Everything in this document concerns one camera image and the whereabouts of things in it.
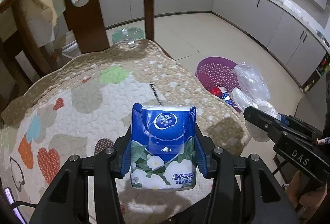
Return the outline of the person right hand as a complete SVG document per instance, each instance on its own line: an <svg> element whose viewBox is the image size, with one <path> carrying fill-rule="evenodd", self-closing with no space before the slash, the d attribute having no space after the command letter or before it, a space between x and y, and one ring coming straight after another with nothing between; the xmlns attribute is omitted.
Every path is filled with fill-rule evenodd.
<svg viewBox="0 0 330 224"><path fill-rule="evenodd" d="M303 173L298 170L285 188L285 193L294 209L297 209L298 204L300 204L314 214L327 195L328 184L303 194L302 183Z"/></svg>

